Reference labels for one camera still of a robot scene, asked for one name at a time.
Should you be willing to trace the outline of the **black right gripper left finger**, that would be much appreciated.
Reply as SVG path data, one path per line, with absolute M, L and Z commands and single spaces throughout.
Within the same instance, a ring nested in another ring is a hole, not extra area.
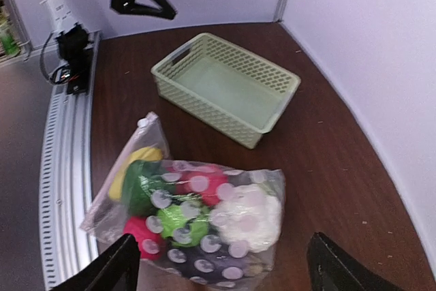
M 138 243 L 132 234 L 124 234 L 85 269 L 53 289 L 136 290 L 139 266 Z

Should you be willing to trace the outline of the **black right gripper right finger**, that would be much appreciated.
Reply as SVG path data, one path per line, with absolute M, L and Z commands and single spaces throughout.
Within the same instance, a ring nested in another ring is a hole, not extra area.
M 400 290 L 367 269 L 322 232 L 311 237 L 307 263 L 312 290 Z

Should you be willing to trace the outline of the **green toy bell pepper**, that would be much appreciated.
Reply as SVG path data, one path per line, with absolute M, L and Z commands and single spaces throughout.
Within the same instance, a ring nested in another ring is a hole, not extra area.
M 130 183 L 127 181 L 124 183 L 121 202 L 126 206 L 129 215 L 136 217 L 153 215 L 157 208 L 152 203 L 151 196 L 158 189 L 174 193 L 175 186 L 161 177 L 166 173 L 161 164 L 161 161 L 144 162 L 138 175 L 131 179 Z

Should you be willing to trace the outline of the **purple toy eggplant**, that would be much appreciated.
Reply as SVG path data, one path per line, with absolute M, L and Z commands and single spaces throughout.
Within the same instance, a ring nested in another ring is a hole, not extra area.
M 172 247 L 166 257 L 183 277 L 200 284 L 237 282 L 266 272 L 266 265 L 258 256 L 235 258 L 227 246 L 213 253 L 200 247 Z

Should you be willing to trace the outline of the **white toy cauliflower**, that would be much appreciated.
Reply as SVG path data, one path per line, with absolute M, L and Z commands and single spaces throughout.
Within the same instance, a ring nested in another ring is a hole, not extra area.
M 282 205 L 258 184 L 241 185 L 210 212 L 210 222 L 227 244 L 247 243 L 253 253 L 273 246 L 281 233 Z

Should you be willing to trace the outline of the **clear zip top bag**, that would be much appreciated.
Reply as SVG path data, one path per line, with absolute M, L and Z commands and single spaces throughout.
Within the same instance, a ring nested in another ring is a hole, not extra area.
M 142 260 L 218 290 L 252 290 L 275 265 L 285 203 L 280 170 L 170 158 L 148 113 L 82 222 L 103 243 L 135 237 Z

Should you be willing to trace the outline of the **yellow toy corn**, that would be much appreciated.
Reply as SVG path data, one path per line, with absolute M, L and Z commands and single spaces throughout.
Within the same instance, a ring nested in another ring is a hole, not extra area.
M 131 153 L 122 164 L 109 188 L 108 196 L 113 201 L 121 201 L 124 183 L 130 183 L 141 171 L 144 162 L 156 162 L 164 158 L 161 149 L 155 147 L 142 147 Z

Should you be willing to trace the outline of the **red toy strawberry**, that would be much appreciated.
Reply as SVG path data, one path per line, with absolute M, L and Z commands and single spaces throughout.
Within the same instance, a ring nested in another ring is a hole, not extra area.
M 215 206 L 221 202 L 218 188 L 228 182 L 223 170 L 215 164 L 204 164 L 187 170 L 173 170 L 181 174 L 176 182 L 176 194 L 199 194 L 204 204 Z

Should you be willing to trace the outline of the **red toy apple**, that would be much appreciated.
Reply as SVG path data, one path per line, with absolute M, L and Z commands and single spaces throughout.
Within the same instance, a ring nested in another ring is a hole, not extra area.
M 123 233 L 134 236 L 141 259 L 158 260 L 166 248 L 165 241 L 160 233 L 149 230 L 145 218 L 130 217 L 125 224 Z

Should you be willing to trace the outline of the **green toy cabbage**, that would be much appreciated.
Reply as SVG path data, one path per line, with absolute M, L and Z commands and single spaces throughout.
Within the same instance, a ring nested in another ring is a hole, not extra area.
M 208 234 L 209 208 L 184 202 L 171 204 L 160 209 L 157 217 L 161 221 L 163 239 L 171 240 L 173 246 L 195 247 Z

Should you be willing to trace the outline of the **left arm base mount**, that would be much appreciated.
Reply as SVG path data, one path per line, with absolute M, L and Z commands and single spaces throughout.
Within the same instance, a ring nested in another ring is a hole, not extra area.
M 93 49 L 88 31 L 76 23 L 68 32 L 61 32 L 56 37 L 58 54 L 65 64 L 58 67 L 51 75 L 50 81 L 55 85 L 67 85 L 67 94 L 78 95 L 89 89 L 89 76 Z

